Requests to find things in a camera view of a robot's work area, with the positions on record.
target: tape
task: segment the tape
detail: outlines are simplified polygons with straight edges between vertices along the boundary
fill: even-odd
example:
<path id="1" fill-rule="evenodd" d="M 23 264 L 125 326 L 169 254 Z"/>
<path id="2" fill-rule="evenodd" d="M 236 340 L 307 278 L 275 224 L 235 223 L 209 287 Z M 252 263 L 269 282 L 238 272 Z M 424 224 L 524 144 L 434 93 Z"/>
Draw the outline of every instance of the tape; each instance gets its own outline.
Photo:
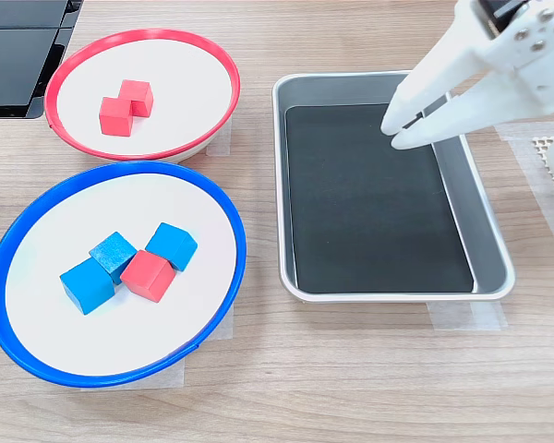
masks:
<path id="1" fill-rule="evenodd" d="M 509 327 L 500 302 L 429 302 L 435 330 L 503 330 Z"/>
<path id="2" fill-rule="evenodd" d="M 554 139 L 554 122 L 511 123 L 495 126 L 511 146 L 537 204 L 554 235 L 554 174 L 545 164 L 545 150 Z"/>
<path id="3" fill-rule="evenodd" d="M 234 307 L 226 313 L 222 322 L 210 334 L 206 341 L 229 340 L 234 337 Z M 174 365 L 157 372 L 149 377 L 142 378 L 125 385 L 112 386 L 99 390 L 138 390 L 138 389 L 172 389 L 182 388 L 185 385 L 185 359 L 176 362 Z"/>
<path id="4" fill-rule="evenodd" d="M 210 144 L 207 146 L 206 154 L 210 157 L 227 157 L 230 155 L 232 144 L 232 117 L 222 126 Z"/>

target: cube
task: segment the cube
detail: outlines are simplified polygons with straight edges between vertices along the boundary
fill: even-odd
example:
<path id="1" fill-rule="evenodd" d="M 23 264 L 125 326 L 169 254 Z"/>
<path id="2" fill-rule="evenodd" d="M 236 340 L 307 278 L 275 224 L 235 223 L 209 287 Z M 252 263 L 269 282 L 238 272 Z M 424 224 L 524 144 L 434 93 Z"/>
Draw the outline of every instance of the cube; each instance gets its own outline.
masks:
<path id="1" fill-rule="evenodd" d="M 121 283 L 121 273 L 126 269 L 138 250 L 123 235 L 114 232 L 90 251 L 90 256 L 99 262 L 111 276 L 114 284 Z"/>
<path id="2" fill-rule="evenodd" d="M 150 83 L 147 81 L 123 80 L 120 99 L 131 100 L 131 112 L 138 117 L 149 117 L 154 104 Z"/>
<path id="3" fill-rule="evenodd" d="M 197 250 L 193 237 L 168 223 L 160 223 L 156 233 L 146 245 L 146 250 L 166 258 L 174 269 L 185 270 Z"/>
<path id="4" fill-rule="evenodd" d="M 67 296 L 85 316 L 114 295 L 113 280 L 92 257 L 59 278 Z"/>
<path id="5" fill-rule="evenodd" d="M 101 132 L 107 136 L 129 137 L 133 126 L 131 100 L 104 97 L 99 112 Z"/>
<path id="6" fill-rule="evenodd" d="M 143 250 L 138 251 L 121 274 L 121 281 L 129 291 L 156 303 L 174 278 L 175 270 L 168 260 Z"/>

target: wooden table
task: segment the wooden table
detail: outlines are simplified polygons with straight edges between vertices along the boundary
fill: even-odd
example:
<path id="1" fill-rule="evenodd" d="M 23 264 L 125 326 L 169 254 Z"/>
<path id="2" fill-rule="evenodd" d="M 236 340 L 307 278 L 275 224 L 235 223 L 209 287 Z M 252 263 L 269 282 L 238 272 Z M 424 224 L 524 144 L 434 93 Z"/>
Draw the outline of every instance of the wooden table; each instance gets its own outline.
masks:
<path id="1" fill-rule="evenodd" d="M 296 72 L 410 68 L 452 5 L 86 2 L 68 54 L 113 32 L 169 27 L 215 40 L 238 64 L 232 154 L 184 164 L 238 207 L 247 274 L 234 338 L 189 355 L 180 389 L 66 389 L 0 349 L 0 442 L 554 442 L 554 238 L 492 128 L 468 138 L 518 272 L 508 329 L 434 330 L 425 305 L 303 305 L 279 281 L 271 86 Z M 0 121 L 0 238 L 46 189 L 101 163 L 44 118 Z"/>

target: metal tray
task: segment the metal tray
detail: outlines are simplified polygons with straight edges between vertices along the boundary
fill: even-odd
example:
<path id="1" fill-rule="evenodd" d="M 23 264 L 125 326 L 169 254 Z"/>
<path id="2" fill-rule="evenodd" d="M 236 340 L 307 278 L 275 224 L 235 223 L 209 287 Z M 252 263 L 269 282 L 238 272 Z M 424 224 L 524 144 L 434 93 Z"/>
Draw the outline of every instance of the metal tray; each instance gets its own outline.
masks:
<path id="1" fill-rule="evenodd" d="M 296 106 L 337 106 L 390 102 L 406 71 L 301 74 L 273 88 L 279 269 L 285 288 L 305 302 L 490 301 L 507 295 L 515 272 L 464 136 L 432 145 L 453 220 L 474 281 L 468 293 L 309 293 L 299 289 L 292 233 L 285 113 Z M 439 99 L 431 113 L 449 99 Z"/>

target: blue bowl rim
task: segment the blue bowl rim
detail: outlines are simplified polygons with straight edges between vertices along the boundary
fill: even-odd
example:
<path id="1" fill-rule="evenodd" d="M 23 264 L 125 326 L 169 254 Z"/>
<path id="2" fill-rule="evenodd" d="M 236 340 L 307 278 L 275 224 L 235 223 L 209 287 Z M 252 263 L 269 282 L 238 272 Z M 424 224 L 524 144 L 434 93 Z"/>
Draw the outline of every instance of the blue bowl rim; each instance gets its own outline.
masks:
<path id="1" fill-rule="evenodd" d="M 12 330 L 6 312 L 6 277 L 10 264 L 20 242 L 29 229 L 48 210 L 87 187 L 132 174 L 165 174 L 177 177 L 201 188 L 218 202 L 228 217 L 235 234 L 236 263 L 232 283 L 220 308 L 209 323 L 190 341 L 157 362 L 125 373 L 107 376 L 82 376 L 55 369 L 33 356 L 22 345 L 14 330 Z M 207 339 L 222 321 L 234 302 L 244 277 L 246 258 L 246 234 L 234 203 L 232 203 L 219 186 L 204 175 L 177 164 L 154 161 L 119 162 L 90 169 L 66 179 L 38 197 L 22 211 L 0 241 L 0 346 L 23 369 L 36 377 L 59 385 L 75 388 L 105 388 L 139 380 L 173 365 L 189 353 L 195 351 Z"/>

